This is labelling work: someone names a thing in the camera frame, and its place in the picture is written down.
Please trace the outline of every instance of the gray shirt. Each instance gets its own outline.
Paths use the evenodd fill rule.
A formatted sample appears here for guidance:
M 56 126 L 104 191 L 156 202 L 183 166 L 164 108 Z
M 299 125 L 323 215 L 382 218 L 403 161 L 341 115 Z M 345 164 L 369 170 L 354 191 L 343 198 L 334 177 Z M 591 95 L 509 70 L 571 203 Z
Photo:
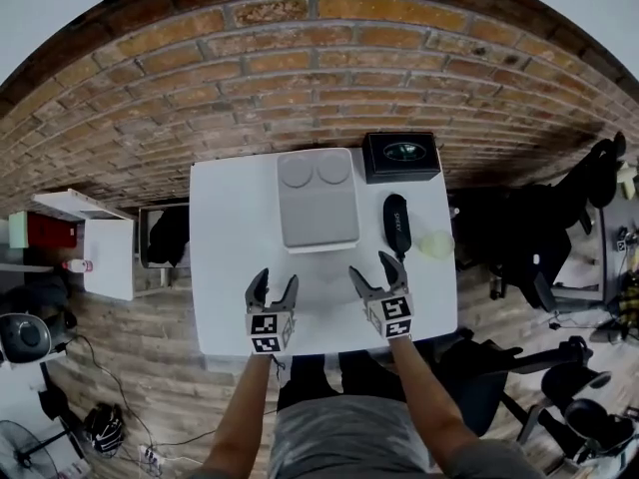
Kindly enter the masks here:
M 295 404 L 278 414 L 270 479 L 425 479 L 428 451 L 405 403 L 341 395 Z M 481 440 L 457 452 L 451 479 L 540 479 L 514 444 Z M 229 479 L 199 472 L 192 479 Z

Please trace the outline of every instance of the black chair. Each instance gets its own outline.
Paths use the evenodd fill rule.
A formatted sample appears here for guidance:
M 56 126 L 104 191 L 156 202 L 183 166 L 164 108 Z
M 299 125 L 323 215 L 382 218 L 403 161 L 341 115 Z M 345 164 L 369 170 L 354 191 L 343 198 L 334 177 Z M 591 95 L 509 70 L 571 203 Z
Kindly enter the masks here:
M 521 348 L 501 349 L 491 340 L 479 344 L 472 336 L 470 330 L 463 329 L 416 345 L 477 436 L 486 433 L 499 403 L 503 403 L 522 424 L 518 443 L 525 443 L 532 429 L 541 425 L 564 456 L 576 463 L 616 456 L 634 437 L 635 426 L 629 417 L 609 415 L 597 403 L 579 398 L 586 386 L 601 388 L 611 378 L 610 373 L 587 367 L 593 352 L 583 338 L 573 336 L 556 349 L 517 357 Z M 448 349 L 437 359 L 442 346 Z M 548 372 L 541 385 L 544 402 L 525 410 L 504 392 L 509 373 L 545 369 Z M 550 414 L 547 408 L 551 406 L 559 408 L 564 422 Z
M 568 259 L 571 244 L 567 229 L 581 222 L 590 234 L 586 203 L 604 208 L 617 188 L 617 161 L 625 152 L 625 138 L 595 144 L 554 187 L 530 185 L 515 190 L 462 191 L 452 198 L 460 209 L 453 232 L 471 261 L 457 268 L 487 263 L 501 280 L 493 299 L 506 296 L 508 285 L 519 287 L 533 307 L 551 311 L 557 301 L 551 291 Z

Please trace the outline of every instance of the black box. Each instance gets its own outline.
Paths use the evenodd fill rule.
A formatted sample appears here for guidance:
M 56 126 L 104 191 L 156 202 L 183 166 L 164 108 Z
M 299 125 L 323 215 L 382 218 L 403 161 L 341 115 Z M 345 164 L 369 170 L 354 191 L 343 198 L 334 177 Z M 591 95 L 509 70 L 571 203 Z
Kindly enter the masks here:
M 368 133 L 362 153 L 368 185 L 428 181 L 441 172 L 432 133 Z

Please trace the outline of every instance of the brick wall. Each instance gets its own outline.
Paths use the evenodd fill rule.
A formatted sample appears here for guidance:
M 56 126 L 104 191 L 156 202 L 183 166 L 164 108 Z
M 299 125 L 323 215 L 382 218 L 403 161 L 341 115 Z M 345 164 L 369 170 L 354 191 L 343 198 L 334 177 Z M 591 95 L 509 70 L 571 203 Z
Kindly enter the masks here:
M 618 130 L 634 151 L 637 94 L 535 0 L 110 0 L 0 89 L 0 213 L 184 196 L 192 162 L 379 130 L 435 132 L 450 187 L 518 183 Z

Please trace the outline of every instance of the person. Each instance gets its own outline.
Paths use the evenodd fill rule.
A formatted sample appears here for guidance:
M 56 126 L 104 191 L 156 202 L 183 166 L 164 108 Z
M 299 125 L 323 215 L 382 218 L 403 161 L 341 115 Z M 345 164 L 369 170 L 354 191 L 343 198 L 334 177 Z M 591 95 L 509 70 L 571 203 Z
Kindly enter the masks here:
M 270 479 L 417 479 L 428 451 L 451 479 L 539 479 L 513 443 L 480 440 L 407 336 L 389 342 L 398 372 L 366 351 L 341 353 L 343 394 L 330 388 L 323 355 L 296 356 L 280 391 Z M 262 440 L 271 357 L 253 355 L 190 479 L 245 479 Z

